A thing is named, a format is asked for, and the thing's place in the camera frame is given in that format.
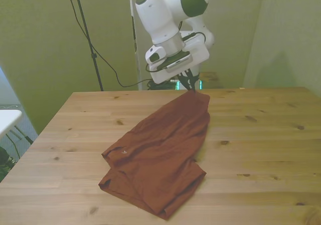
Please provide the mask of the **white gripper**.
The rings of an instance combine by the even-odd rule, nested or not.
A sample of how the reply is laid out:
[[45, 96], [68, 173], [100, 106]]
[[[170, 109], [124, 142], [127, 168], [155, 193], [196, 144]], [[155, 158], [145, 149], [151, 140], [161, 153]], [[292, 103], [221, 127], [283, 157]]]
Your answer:
[[157, 84], [178, 75], [178, 80], [187, 89], [196, 91], [200, 65], [209, 59], [209, 33], [181, 33], [183, 48], [168, 48], [153, 45], [146, 52], [146, 70]]

